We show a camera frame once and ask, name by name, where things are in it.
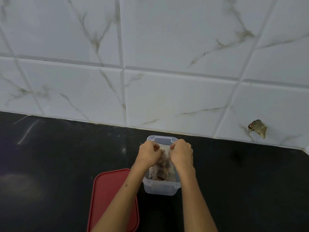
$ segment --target clear plastic container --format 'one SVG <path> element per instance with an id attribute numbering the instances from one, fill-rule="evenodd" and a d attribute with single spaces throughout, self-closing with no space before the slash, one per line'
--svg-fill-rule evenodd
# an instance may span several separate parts
<path id="1" fill-rule="evenodd" d="M 156 143 L 161 145 L 171 145 L 178 139 L 174 137 L 152 135 L 149 136 L 147 140 L 155 141 Z M 147 171 L 143 179 L 145 191 L 148 194 L 155 194 L 155 195 L 174 195 L 176 194 L 177 190 L 181 187 L 180 178 L 176 168 L 175 168 L 175 176 L 176 176 L 176 182 L 149 180 L 149 171 Z"/>

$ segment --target container lid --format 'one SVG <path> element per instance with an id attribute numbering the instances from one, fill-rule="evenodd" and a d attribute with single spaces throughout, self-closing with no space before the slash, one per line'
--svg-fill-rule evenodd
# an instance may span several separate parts
<path id="1" fill-rule="evenodd" d="M 93 183 L 87 232 L 90 232 L 106 211 L 110 202 L 125 182 L 130 169 L 120 169 L 99 174 Z M 134 232 L 139 224 L 137 197 L 131 211 L 126 232 Z"/>

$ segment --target plastic container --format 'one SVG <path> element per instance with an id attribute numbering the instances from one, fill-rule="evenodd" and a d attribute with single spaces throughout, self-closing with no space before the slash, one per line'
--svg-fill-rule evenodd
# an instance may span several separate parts
<path id="1" fill-rule="evenodd" d="M 106 211 L 110 202 L 125 182 L 130 169 L 120 169 L 99 174 L 93 183 L 87 232 L 90 232 Z M 139 225 L 137 197 L 133 204 L 126 232 L 135 232 Z"/>
<path id="2" fill-rule="evenodd" d="M 147 140 L 155 141 L 157 144 L 161 145 L 171 145 L 173 142 L 177 141 L 174 137 L 165 136 L 149 136 Z M 167 181 L 155 181 L 149 179 L 149 171 L 146 172 L 143 179 L 144 189 L 148 194 L 155 195 L 174 195 L 177 190 L 181 187 L 180 178 L 177 170 L 175 169 L 176 181 L 177 182 L 167 182 Z"/>

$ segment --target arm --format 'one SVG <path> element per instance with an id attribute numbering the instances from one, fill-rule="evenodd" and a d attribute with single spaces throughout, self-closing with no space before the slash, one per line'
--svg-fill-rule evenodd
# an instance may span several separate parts
<path id="1" fill-rule="evenodd" d="M 191 145 L 180 139 L 170 149 L 171 160 L 180 176 L 184 230 L 217 232 L 195 177 Z"/>
<path id="2" fill-rule="evenodd" d="M 139 148 L 137 158 L 127 179 L 110 205 L 93 228 L 92 232 L 124 232 L 130 218 L 132 206 L 146 171 L 162 155 L 160 146 L 146 141 Z"/>

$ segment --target backsplash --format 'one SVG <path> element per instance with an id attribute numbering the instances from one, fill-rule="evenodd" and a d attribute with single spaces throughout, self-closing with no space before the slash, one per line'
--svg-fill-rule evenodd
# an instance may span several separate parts
<path id="1" fill-rule="evenodd" d="M 309 0 L 0 7 L 2 111 L 309 152 Z"/>

